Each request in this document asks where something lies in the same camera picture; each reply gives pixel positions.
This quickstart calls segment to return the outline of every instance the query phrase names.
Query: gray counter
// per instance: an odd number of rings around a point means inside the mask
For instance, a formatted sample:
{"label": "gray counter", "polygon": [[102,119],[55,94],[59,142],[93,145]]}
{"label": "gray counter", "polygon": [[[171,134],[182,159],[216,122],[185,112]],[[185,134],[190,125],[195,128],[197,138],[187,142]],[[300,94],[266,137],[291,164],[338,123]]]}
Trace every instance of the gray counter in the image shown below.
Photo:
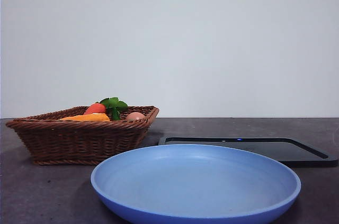
{"label": "gray counter", "polygon": [[[128,223],[90,184],[94,166],[37,166],[1,119],[1,223]],[[161,137],[286,137],[339,155],[339,118],[157,118],[140,147]],[[302,188],[273,224],[339,223],[339,167],[293,168]]]}

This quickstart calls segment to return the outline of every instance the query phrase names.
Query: plastic plate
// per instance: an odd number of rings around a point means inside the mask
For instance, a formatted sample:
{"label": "plastic plate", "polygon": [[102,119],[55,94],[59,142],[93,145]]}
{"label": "plastic plate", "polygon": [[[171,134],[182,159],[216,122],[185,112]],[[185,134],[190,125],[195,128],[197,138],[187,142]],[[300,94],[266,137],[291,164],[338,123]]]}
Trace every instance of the plastic plate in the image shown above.
{"label": "plastic plate", "polygon": [[135,224],[269,223],[298,196],[299,177],[276,160],[209,145],[163,145],[96,166],[102,202]]}

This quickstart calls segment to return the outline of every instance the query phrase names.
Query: wicker basket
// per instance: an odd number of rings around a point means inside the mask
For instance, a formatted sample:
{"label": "wicker basket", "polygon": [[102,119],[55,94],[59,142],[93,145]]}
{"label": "wicker basket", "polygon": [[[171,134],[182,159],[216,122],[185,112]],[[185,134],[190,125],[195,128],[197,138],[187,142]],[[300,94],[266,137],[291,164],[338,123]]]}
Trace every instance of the wicker basket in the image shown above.
{"label": "wicker basket", "polygon": [[[39,165],[96,165],[115,154],[135,149],[144,139],[159,109],[154,106],[130,106],[120,121],[63,121],[63,117],[83,114],[87,106],[53,113],[17,118],[6,123],[15,130]],[[131,112],[140,112],[141,120],[124,120]]]}

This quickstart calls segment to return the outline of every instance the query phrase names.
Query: carrot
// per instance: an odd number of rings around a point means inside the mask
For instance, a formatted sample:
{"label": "carrot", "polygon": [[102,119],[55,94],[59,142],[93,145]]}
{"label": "carrot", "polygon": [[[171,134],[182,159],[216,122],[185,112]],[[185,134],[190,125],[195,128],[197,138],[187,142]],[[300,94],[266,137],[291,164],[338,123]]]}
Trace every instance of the carrot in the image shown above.
{"label": "carrot", "polygon": [[103,113],[93,113],[93,114],[81,114],[74,117],[64,117],[60,120],[73,120],[73,121],[93,121],[93,122],[109,122],[110,119],[106,114]]}

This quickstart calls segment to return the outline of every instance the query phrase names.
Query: egg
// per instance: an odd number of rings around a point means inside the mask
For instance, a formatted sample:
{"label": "egg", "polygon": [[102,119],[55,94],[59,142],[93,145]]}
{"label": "egg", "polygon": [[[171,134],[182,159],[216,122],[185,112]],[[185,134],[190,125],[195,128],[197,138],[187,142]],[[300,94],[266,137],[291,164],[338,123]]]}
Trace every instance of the egg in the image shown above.
{"label": "egg", "polygon": [[139,120],[143,118],[145,118],[145,116],[139,112],[132,112],[126,116],[126,120],[128,121],[134,121],[134,120]]}

